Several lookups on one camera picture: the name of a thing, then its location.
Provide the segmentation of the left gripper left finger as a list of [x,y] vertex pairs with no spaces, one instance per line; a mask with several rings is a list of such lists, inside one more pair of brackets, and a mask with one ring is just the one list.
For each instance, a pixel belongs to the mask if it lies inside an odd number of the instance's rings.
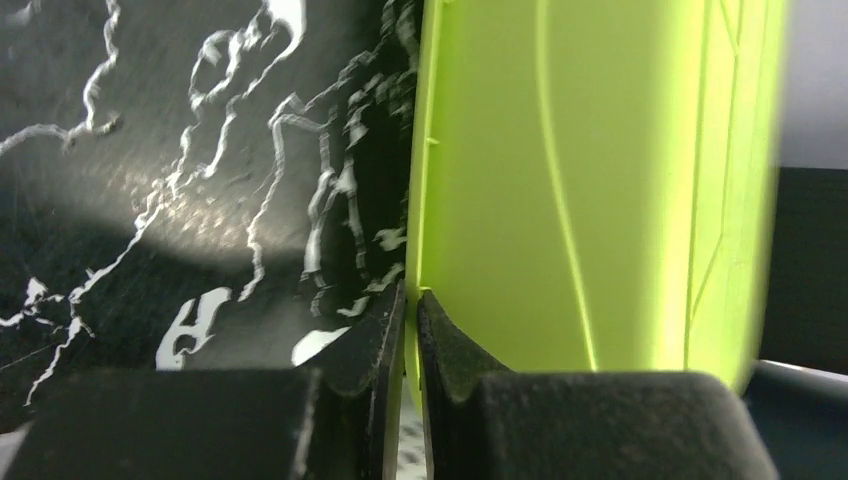
[[105,371],[41,410],[9,479],[391,479],[402,283],[298,367]]

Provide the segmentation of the green plastic basin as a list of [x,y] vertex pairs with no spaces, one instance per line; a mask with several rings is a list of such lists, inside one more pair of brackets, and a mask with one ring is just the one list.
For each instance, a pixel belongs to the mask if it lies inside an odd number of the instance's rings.
[[407,245],[518,371],[747,386],[771,246],[786,1],[429,1]]

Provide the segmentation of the black ribbed bucket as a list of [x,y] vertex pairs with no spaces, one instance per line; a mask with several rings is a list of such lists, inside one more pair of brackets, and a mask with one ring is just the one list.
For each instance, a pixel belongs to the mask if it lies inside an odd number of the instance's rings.
[[760,355],[847,372],[845,170],[780,170]]

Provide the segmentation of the large dark blue bucket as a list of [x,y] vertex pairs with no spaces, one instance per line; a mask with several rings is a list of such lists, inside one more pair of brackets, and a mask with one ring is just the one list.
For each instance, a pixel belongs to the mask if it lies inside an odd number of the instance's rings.
[[744,395],[782,479],[847,480],[847,377],[774,362]]

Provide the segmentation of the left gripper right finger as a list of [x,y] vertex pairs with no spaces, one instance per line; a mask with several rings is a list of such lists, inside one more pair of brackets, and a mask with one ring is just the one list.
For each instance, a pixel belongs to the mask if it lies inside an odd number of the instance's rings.
[[417,305],[432,479],[774,479],[742,401],[694,372],[519,373]]

